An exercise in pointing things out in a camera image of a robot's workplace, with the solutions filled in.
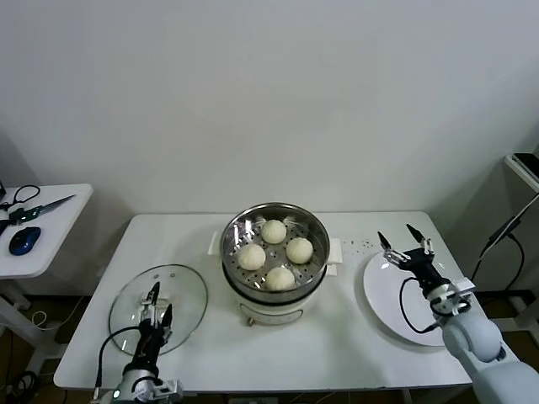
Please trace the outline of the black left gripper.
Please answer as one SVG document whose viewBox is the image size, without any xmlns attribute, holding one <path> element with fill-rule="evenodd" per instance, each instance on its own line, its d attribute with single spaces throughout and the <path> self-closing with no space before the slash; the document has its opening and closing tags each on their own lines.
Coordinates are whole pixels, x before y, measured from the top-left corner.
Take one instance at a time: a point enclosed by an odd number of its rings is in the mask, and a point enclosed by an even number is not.
<svg viewBox="0 0 539 404">
<path fill-rule="evenodd" d="M 160 322 L 157 322 L 157 299 L 160 291 L 160 282 L 156 282 L 141 299 L 140 320 L 138 327 L 140 334 L 136 351 L 132 358 L 132 367 L 158 374 L 157 359 L 161 347 L 172 335 L 173 305 L 169 304 L 163 313 Z"/>
</svg>

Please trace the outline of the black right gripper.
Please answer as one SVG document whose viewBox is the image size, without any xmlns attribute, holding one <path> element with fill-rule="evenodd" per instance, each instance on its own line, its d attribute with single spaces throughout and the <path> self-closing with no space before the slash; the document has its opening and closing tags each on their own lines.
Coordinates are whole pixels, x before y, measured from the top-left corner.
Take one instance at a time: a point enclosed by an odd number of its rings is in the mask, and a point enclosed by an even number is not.
<svg viewBox="0 0 539 404">
<path fill-rule="evenodd" d="M 446 284 L 446 278 L 440 275 L 433 264 L 435 251 L 432 240 L 410 224 L 406 227 L 419 247 L 405 253 L 399 252 L 392 248 L 390 242 L 379 231 L 377 235 L 382 246 L 383 257 L 401 270 L 412 273 L 419 281 L 422 291 L 432 291 Z"/>
</svg>

